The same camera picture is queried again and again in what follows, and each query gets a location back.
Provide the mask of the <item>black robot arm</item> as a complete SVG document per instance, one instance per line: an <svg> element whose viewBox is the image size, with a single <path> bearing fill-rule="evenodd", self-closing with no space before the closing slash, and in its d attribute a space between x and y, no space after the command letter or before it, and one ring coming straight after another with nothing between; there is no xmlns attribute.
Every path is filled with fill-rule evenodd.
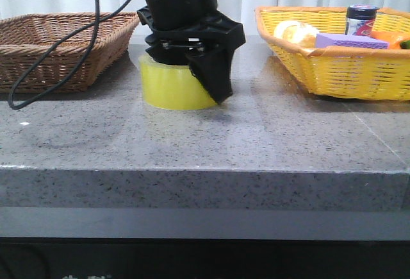
<svg viewBox="0 0 410 279"><path fill-rule="evenodd" d="M145 0L137 12L152 33L147 52L167 65L187 65L218 104L232 96L231 64L245 43L243 26L218 10L217 0Z"/></svg>

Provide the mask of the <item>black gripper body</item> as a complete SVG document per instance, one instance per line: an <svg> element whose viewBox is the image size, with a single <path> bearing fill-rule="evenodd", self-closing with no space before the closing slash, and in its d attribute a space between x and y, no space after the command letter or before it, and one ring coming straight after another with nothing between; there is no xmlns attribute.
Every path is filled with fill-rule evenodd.
<svg viewBox="0 0 410 279"><path fill-rule="evenodd" d="M138 11L140 22L152 33L145 39L147 53L155 61L168 65L229 65L236 49L245 43L243 25L220 12L174 30L160 30L154 25L147 7Z"/></svg>

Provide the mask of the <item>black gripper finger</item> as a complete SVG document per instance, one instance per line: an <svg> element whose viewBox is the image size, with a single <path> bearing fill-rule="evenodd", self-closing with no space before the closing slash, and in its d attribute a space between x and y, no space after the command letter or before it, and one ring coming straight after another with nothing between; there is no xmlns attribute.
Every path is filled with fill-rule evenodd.
<svg viewBox="0 0 410 279"><path fill-rule="evenodd" d="M218 105L233 95L231 64L233 51L216 47L209 51L191 50L186 54L192 74Z"/></svg>

